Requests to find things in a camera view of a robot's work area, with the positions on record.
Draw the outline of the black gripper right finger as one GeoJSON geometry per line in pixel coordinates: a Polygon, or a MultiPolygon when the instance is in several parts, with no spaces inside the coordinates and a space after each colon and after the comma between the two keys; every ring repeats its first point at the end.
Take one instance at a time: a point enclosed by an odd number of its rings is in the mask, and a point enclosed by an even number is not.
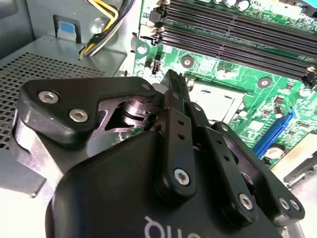
{"type": "Polygon", "coordinates": [[[202,146],[207,161],[219,176],[223,193],[220,208],[225,217],[240,226],[254,223],[261,213],[277,227],[302,220],[305,210],[293,193],[227,124],[210,125],[203,109],[190,102],[183,75],[179,74],[178,79],[194,142],[202,146]]]}

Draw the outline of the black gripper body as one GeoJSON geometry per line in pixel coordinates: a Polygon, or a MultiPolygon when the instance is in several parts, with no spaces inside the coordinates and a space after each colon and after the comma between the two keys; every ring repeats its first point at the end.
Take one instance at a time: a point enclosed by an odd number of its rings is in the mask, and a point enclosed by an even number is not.
{"type": "Polygon", "coordinates": [[[210,152],[193,150],[197,190],[163,201],[154,179],[159,134],[145,132],[89,158],[60,180],[46,211],[49,238],[278,238],[262,211],[242,226],[226,217],[224,182],[210,152]]]}

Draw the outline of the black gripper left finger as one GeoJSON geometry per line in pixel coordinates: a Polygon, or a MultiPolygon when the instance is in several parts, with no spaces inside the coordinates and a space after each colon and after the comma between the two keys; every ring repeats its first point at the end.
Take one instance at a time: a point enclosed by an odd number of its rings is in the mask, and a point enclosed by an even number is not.
{"type": "Polygon", "coordinates": [[[136,127],[160,134],[155,187],[168,202],[183,203],[197,189],[190,101],[183,75],[168,70],[160,91],[140,77],[44,79],[20,89],[15,141],[30,154],[21,163],[56,187],[88,158],[91,139],[136,127]]]}

